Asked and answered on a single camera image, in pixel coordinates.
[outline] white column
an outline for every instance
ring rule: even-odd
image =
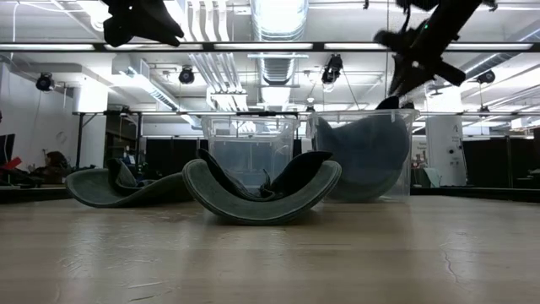
[[[109,89],[93,79],[87,79],[80,88],[75,88],[75,111],[101,112],[107,110]],[[84,116],[88,121],[92,116]],[[105,157],[105,125],[107,117],[96,116],[83,128],[83,140],[81,143],[80,167],[96,165],[103,167]]]
[[[426,95],[426,111],[463,111],[458,87],[439,90],[441,95]],[[426,118],[428,165],[440,175],[441,186],[465,186],[467,173],[462,150],[462,117],[438,116]]]

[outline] person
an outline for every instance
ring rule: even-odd
[[[71,170],[62,152],[52,151],[46,154],[45,166],[33,170],[30,175],[43,178],[45,184],[62,184]]]

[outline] black partition wall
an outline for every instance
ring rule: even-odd
[[[182,171],[185,164],[197,158],[196,153],[196,139],[148,139],[146,141],[148,168],[151,171],[159,171],[164,176]]]
[[[467,183],[473,187],[538,188],[527,180],[529,171],[538,168],[532,140],[492,138],[464,141]]]

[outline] red object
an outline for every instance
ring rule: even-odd
[[[22,164],[22,160],[20,159],[20,157],[15,157],[14,159],[10,160],[7,164],[5,164],[4,166],[2,166],[3,169],[8,169],[8,170],[13,170],[15,169],[18,165]]]

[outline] white wall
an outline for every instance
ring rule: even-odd
[[[74,166],[77,146],[77,118],[72,115],[73,99],[57,92],[43,93],[35,82],[1,69],[0,135],[15,133],[13,157],[20,157],[21,170],[45,164],[46,152],[62,152]]]

